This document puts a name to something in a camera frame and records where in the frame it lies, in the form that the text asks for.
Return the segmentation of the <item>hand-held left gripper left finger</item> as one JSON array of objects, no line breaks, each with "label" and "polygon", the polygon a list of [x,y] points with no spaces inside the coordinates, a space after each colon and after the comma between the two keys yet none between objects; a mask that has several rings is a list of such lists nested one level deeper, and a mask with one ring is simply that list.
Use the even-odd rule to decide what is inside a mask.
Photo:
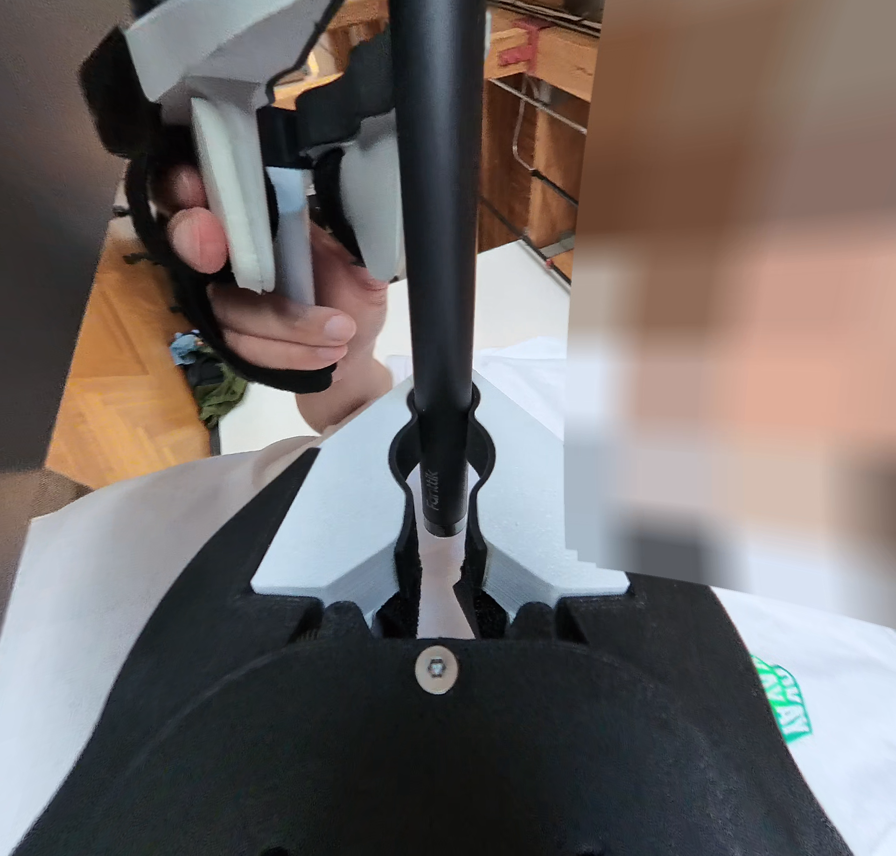
[{"label": "hand-held left gripper left finger", "polygon": [[406,379],[329,434],[274,535],[254,593],[351,602],[368,624],[399,592],[395,552],[413,504],[408,477],[419,463]]}]

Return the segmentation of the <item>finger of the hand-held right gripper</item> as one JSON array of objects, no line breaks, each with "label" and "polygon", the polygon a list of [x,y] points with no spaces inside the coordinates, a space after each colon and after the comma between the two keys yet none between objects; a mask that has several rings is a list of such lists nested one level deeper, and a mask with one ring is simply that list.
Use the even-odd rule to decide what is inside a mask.
[{"label": "finger of the hand-held right gripper", "polygon": [[352,240],[357,261],[384,283],[403,276],[405,260],[392,72],[385,30],[352,49],[342,76],[295,105],[298,150],[317,161],[333,233]]},{"label": "finger of the hand-held right gripper", "polygon": [[126,30],[143,94],[189,125],[209,208],[241,288],[272,291],[276,260],[257,112],[344,0],[162,0]]}]

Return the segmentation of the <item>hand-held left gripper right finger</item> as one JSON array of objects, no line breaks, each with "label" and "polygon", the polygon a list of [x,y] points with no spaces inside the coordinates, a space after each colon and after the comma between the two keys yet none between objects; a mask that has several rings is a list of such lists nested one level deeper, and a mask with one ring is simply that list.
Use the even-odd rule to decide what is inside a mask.
[{"label": "hand-held left gripper right finger", "polygon": [[474,592],[507,616],[530,603],[628,592],[621,571],[580,561],[566,547],[564,448],[545,425],[485,379],[471,416],[468,556]]}]

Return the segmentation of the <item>black electric screwdriver pen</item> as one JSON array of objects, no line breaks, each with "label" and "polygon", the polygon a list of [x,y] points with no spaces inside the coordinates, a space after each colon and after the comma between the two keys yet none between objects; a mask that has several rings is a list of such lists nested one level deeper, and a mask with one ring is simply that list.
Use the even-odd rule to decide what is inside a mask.
[{"label": "black electric screwdriver pen", "polygon": [[424,524],[467,514],[486,0],[388,0]]}]

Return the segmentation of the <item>person's right forearm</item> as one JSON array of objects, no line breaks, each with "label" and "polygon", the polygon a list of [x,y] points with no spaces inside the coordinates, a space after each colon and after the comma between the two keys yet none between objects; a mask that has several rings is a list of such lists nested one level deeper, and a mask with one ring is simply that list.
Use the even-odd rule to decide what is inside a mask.
[{"label": "person's right forearm", "polygon": [[343,361],[327,390],[296,395],[298,413],[317,434],[344,424],[381,398],[393,386],[387,368],[373,356]]}]

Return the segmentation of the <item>person's right hand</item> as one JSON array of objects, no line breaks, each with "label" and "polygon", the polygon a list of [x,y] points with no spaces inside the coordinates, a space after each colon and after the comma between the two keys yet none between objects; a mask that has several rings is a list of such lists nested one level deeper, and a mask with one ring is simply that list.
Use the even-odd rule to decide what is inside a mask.
[{"label": "person's right hand", "polygon": [[[163,205],[176,255],[205,275],[229,259],[222,225],[207,206],[199,172],[174,167],[163,178]],[[365,367],[373,361],[386,318],[389,285],[373,278],[329,233],[309,228],[315,304],[289,302],[276,293],[211,284],[210,306],[225,343],[241,358],[270,369],[323,369],[337,362]]]}]

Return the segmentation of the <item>white table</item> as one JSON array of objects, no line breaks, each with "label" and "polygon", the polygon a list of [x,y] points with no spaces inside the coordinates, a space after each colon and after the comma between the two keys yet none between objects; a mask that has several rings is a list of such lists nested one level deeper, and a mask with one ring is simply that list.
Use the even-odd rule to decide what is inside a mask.
[{"label": "white table", "polygon": [[[476,267],[474,369],[564,438],[569,289],[527,247],[486,251]],[[223,455],[314,437],[294,396],[257,384],[223,420]]]}]

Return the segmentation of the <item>crumpled cloth pile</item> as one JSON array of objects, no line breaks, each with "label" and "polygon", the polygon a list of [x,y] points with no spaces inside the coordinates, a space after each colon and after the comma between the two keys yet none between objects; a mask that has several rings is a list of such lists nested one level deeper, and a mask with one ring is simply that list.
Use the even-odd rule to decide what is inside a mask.
[{"label": "crumpled cloth pile", "polygon": [[196,403],[199,420],[209,431],[243,400],[248,381],[205,343],[197,330],[176,333],[169,344]]}]

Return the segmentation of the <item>white printed t-shirt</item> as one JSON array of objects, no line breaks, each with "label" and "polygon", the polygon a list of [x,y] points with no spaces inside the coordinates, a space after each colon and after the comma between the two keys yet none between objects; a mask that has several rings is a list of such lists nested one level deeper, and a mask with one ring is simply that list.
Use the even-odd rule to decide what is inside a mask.
[{"label": "white printed t-shirt", "polygon": [[[300,451],[204,459],[31,523],[2,633],[2,854],[93,731],[126,652],[199,545]],[[793,661],[816,722],[790,750],[856,854],[894,854],[894,631],[722,593],[760,657]]]}]

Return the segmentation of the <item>red metal bracket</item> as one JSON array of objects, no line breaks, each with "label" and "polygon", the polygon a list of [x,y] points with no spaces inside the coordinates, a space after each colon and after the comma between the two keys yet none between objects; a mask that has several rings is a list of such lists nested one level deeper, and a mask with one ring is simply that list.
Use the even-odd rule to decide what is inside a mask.
[{"label": "red metal bracket", "polygon": [[510,40],[500,43],[501,49],[497,54],[499,68],[534,63],[539,54],[540,34],[552,27],[551,22],[539,18],[520,17],[513,20],[511,28],[503,33],[509,33]]}]

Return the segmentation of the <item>wooden frame structure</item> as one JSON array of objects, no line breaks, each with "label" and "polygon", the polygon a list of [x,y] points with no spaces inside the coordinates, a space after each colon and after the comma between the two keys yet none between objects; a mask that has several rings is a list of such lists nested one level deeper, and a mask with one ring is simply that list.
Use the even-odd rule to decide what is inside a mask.
[{"label": "wooden frame structure", "polygon": [[[485,61],[487,81],[524,73],[579,96],[588,101],[590,108],[599,46],[597,3],[598,0],[488,0],[492,33]],[[534,63],[499,68],[500,43],[511,38],[509,33],[503,33],[520,17],[543,19],[553,27],[541,32]]]}]

